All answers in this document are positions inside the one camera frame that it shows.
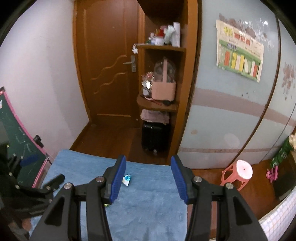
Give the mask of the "colourful wall poster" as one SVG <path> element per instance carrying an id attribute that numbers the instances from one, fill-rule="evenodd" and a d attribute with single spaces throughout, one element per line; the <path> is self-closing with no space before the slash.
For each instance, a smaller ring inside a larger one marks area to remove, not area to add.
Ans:
<path id="1" fill-rule="evenodd" d="M 255 82 L 261 78 L 264 45 L 221 20 L 216 21 L 216 66 Z"/>

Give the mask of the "green chalkboard pink frame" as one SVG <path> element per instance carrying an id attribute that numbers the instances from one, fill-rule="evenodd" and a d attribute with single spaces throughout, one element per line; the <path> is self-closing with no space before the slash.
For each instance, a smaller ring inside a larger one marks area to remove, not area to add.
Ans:
<path id="1" fill-rule="evenodd" d="M 40 187 L 46 168 L 51 164 L 51 158 L 45 149 L 38 145 L 25 129 L 14 111 L 4 87 L 1 87 L 1 126 L 8 136 L 6 148 L 8 157 L 16 156 L 22 160 L 27 156 L 38 154 L 39 159 L 29 166 L 21 167 L 17 181 L 24 186 Z"/>

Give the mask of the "pink basket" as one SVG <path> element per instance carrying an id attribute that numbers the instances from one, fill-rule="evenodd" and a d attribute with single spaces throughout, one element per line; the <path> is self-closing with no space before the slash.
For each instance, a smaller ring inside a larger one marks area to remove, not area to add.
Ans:
<path id="1" fill-rule="evenodd" d="M 161 101 L 173 101 L 176 92 L 176 68 L 166 57 L 154 66 L 152 81 L 152 98 Z"/>

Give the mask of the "green bag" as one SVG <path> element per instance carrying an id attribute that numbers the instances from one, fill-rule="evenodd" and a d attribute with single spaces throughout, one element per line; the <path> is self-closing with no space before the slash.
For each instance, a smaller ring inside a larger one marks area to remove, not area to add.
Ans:
<path id="1" fill-rule="evenodd" d="M 287 158 L 288 154 L 294 150 L 294 135 L 290 135 L 285 139 L 280 150 L 271 160 L 271 167 L 274 168 L 275 166 L 279 166 L 283 160 Z"/>

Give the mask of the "blue fuzzy table cloth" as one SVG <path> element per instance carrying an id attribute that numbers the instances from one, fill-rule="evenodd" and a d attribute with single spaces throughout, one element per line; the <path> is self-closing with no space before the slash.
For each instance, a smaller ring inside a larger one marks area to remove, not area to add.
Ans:
<path id="1" fill-rule="evenodd" d="M 115 159 L 61 150 L 43 183 L 63 174 L 65 182 L 80 185 L 102 175 Z M 187 206 L 179 197 L 170 166 L 128 162 L 129 185 L 106 214 L 113 240 L 184 240 Z"/>

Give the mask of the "brown wooden door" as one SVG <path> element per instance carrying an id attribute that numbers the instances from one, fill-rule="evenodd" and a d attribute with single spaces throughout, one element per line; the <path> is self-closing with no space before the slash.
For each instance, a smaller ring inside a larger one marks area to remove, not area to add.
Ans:
<path id="1" fill-rule="evenodd" d="M 139 122 L 137 1 L 75 1 L 75 51 L 87 111 L 100 126 Z"/>

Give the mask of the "dark wooden nightstand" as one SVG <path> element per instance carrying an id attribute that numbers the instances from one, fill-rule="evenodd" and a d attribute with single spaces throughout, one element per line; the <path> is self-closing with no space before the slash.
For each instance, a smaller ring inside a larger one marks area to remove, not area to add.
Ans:
<path id="1" fill-rule="evenodd" d="M 273 184 L 276 199 L 282 202 L 295 188 L 295 152 L 290 152 L 278 167 L 278 179 Z"/>

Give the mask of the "black bag under shelf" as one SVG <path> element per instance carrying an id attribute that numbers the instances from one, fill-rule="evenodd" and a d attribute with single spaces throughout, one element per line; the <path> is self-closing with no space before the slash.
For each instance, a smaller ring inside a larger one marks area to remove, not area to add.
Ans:
<path id="1" fill-rule="evenodd" d="M 167 158 L 171 144 L 171 124 L 143 121 L 141 144 L 147 154 Z"/>

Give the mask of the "pink toy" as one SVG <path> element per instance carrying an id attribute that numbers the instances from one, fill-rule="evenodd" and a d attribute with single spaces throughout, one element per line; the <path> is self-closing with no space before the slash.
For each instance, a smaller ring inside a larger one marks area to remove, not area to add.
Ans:
<path id="1" fill-rule="evenodd" d="M 276 180 L 278 180 L 278 166 L 275 166 L 270 170 L 267 170 L 266 178 L 269 180 L 270 183 L 273 183 Z"/>

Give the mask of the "pink plastic stool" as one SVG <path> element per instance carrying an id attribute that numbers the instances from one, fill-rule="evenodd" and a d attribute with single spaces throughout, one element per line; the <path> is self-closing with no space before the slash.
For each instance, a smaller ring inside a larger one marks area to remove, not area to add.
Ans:
<path id="1" fill-rule="evenodd" d="M 229 167 L 222 171 L 221 186 L 226 183 L 233 184 L 239 182 L 240 186 L 237 190 L 240 191 L 249 182 L 253 175 L 252 166 L 244 160 L 236 160 Z"/>

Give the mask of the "folded pink cloth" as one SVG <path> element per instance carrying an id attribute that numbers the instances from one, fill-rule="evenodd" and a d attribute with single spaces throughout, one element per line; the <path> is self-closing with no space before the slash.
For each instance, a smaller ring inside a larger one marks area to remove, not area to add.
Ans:
<path id="1" fill-rule="evenodd" d="M 140 118 L 149 123 L 163 123 L 166 125 L 170 122 L 169 114 L 165 111 L 142 109 Z"/>

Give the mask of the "blue candy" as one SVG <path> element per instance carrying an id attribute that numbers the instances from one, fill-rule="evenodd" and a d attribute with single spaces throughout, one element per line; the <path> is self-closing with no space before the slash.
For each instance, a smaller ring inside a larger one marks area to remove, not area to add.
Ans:
<path id="1" fill-rule="evenodd" d="M 124 175 L 124 177 L 123 177 L 123 179 L 122 179 L 122 183 L 123 183 L 125 186 L 128 186 L 129 183 L 130 183 L 130 179 L 131 179 L 130 174 L 126 174 L 126 175 Z"/>

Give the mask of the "white checked pillow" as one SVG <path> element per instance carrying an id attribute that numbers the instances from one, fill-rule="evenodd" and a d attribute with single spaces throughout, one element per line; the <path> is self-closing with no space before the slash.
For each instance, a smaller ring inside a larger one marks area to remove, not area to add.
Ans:
<path id="1" fill-rule="evenodd" d="M 259 220 L 267 240 L 280 240 L 295 217 L 296 190 Z"/>

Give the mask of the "bottles on top shelf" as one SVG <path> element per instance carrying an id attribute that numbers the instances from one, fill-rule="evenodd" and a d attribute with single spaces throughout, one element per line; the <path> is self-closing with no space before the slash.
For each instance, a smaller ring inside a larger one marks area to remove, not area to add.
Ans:
<path id="1" fill-rule="evenodd" d="M 154 32 L 151 32 L 145 42 L 149 45 L 164 46 L 180 48 L 181 46 L 181 24 L 173 22 L 172 25 L 162 25 Z"/>

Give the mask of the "wooden shelf unit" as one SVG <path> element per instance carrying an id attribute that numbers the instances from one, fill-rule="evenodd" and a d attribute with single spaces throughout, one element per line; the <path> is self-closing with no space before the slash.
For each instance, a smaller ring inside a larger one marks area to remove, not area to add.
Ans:
<path id="1" fill-rule="evenodd" d="M 167 165 L 178 152 L 196 70 L 200 2 L 139 1 L 141 129 L 133 161 Z"/>

